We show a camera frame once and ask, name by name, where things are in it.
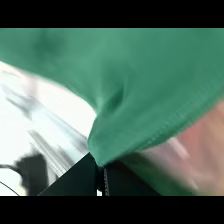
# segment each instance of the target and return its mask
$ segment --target green garment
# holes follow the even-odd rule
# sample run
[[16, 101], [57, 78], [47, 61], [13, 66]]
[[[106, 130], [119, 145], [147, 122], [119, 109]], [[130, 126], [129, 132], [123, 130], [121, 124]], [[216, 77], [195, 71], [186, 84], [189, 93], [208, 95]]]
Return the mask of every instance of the green garment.
[[223, 29], [2, 28], [0, 60], [94, 108], [100, 166], [178, 134], [224, 91]]

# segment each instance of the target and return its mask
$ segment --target green cloth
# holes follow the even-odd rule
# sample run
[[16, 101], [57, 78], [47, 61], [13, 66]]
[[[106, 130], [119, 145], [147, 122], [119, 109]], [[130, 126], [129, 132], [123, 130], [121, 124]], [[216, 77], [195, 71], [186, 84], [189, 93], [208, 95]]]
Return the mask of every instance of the green cloth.
[[223, 29], [2, 28], [0, 60], [94, 108], [100, 166], [178, 134], [224, 91]]

